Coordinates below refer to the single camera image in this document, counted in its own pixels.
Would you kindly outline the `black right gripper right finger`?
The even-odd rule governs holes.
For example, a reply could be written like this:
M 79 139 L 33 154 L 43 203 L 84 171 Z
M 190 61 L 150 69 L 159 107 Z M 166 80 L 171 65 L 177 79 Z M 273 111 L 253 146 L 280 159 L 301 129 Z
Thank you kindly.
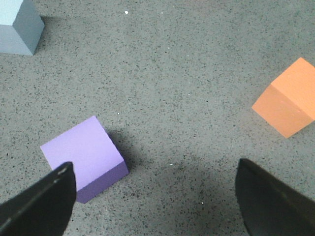
M 315 203 L 249 159 L 235 178 L 237 202 L 251 236 L 313 236 Z

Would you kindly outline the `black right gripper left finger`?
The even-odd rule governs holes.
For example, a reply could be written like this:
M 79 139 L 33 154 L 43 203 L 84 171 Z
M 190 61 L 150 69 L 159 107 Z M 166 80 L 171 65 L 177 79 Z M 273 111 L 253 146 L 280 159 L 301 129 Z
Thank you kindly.
M 76 201 L 72 162 L 65 162 L 43 179 L 0 206 L 2 236 L 62 236 Z

